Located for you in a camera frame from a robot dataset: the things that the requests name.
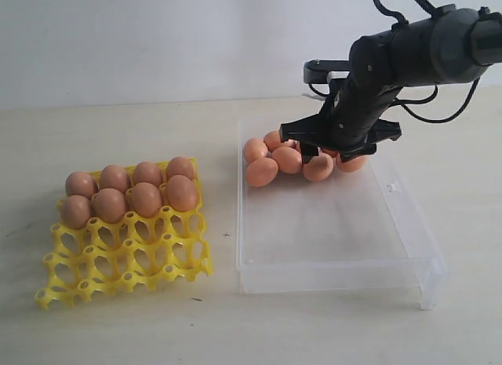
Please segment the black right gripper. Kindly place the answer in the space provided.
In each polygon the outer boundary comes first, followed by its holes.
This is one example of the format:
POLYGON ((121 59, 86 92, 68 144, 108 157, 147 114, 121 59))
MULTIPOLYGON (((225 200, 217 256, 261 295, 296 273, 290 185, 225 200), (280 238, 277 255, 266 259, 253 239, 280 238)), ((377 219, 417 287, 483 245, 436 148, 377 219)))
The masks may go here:
POLYGON ((318 156, 318 148, 339 152, 341 162, 372 155, 378 143, 402 135, 398 122, 381 118, 401 90, 401 86, 363 89, 350 76, 333 78, 319 112, 281 124, 280 138, 300 142, 302 163, 318 156))

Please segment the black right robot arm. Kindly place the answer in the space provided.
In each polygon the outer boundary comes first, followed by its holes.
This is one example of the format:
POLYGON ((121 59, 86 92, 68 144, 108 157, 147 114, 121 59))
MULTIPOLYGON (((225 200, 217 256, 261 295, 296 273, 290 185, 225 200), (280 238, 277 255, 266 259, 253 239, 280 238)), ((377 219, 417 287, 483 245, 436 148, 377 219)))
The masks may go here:
POLYGON ((438 7, 414 23, 366 35, 354 42, 347 60, 310 60, 304 82, 326 84, 329 93, 315 115, 279 127, 282 141, 300 143, 304 162, 324 148, 343 161, 372 155, 381 141, 396 141, 396 122, 381 119, 407 87, 469 83, 478 85, 486 69, 501 62, 501 15, 488 8, 438 7))

